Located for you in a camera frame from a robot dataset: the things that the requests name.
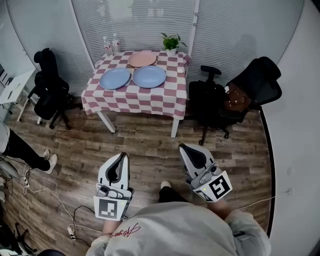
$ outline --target checkered tablecloth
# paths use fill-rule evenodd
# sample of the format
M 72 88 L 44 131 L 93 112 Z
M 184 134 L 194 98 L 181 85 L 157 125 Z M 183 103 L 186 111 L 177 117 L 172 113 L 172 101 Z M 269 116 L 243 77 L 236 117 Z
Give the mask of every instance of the checkered tablecloth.
M 157 56 L 154 65 L 165 70 L 166 79 L 156 88 L 145 89 L 133 81 L 132 74 L 135 68 L 128 64 L 128 59 L 134 52 L 125 51 L 116 56 L 104 55 L 96 63 L 93 75 L 81 95 L 86 114 L 116 111 L 165 115 L 183 120 L 187 101 L 186 78 L 185 73 L 177 72 L 177 67 L 185 67 L 189 63 L 189 56 L 177 52 L 174 57 L 168 57 L 164 50 L 146 51 Z M 131 73 L 129 82 L 116 90 L 103 89 L 100 86 L 101 76 L 114 68 L 129 69 Z

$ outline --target green plant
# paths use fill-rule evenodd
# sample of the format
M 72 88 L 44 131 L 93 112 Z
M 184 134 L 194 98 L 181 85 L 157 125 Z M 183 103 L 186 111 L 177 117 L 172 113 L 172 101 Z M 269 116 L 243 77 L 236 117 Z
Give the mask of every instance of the green plant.
M 180 42 L 181 38 L 178 34 L 177 34 L 177 36 L 175 36 L 175 35 L 167 36 L 165 33 L 161 33 L 161 34 L 163 35 L 163 45 L 164 45 L 165 50 L 176 49 L 179 47 L 178 46 L 179 43 L 181 43 L 185 47 L 187 47 L 184 42 Z

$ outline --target foot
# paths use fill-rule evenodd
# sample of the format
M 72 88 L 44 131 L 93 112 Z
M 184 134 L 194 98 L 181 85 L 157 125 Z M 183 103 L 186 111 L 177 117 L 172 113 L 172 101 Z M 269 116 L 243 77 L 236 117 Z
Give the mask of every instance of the foot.
M 44 172 L 47 173 L 47 174 L 51 174 L 52 171 L 54 170 L 57 162 L 58 162 L 58 156 L 57 156 L 56 154 L 54 154 L 54 155 L 51 156 L 50 159 L 49 159 L 50 169 L 49 169 L 49 170 L 45 170 Z
M 50 158 L 50 151 L 49 151 L 49 149 L 46 149 L 46 150 L 43 152 L 42 157 L 43 157 L 44 160 L 46 160 L 46 161 L 49 160 L 49 158 Z
M 169 188 L 171 188 L 170 182 L 167 181 L 167 180 L 162 181 L 162 182 L 161 182 L 161 185 L 160 185 L 160 188 L 163 189 L 164 187 L 169 187 Z

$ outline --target plate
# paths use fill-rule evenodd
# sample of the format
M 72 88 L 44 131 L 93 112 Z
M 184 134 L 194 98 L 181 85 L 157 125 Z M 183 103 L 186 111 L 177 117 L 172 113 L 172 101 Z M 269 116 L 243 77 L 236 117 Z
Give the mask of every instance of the plate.
M 142 88 L 155 88 L 166 80 L 166 72 L 158 66 L 143 66 L 133 73 L 133 81 Z
M 124 67 L 108 70 L 100 78 L 100 86 L 107 90 L 115 90 L 124 86 L 130 79 L 130 71 Z
M 152 65 L 156 62 L 156 60 L 157 56 L 154 55 L 152 52 L 139 51 L 135 52 L 129 57 L 128 63 L 134 68 L 141 68 Z

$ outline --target black pants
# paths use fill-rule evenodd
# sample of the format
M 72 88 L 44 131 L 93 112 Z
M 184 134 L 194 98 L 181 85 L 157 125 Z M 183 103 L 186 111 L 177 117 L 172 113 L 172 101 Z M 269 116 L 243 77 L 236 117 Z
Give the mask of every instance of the black pants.
M 18 135 L 10 129 L 9 142 L 6 145 L 3 156 L 20 158 L 25 161 L 31 168 L 38 168 L 42 171 L 50 169 L 50 163 L 38 154 Z
M 178 192 L 174 191 L 171 187 L 164 186 L 159 191 L 159 203 L 168 203 L 168 202 L 188 202 L 184 199 Z

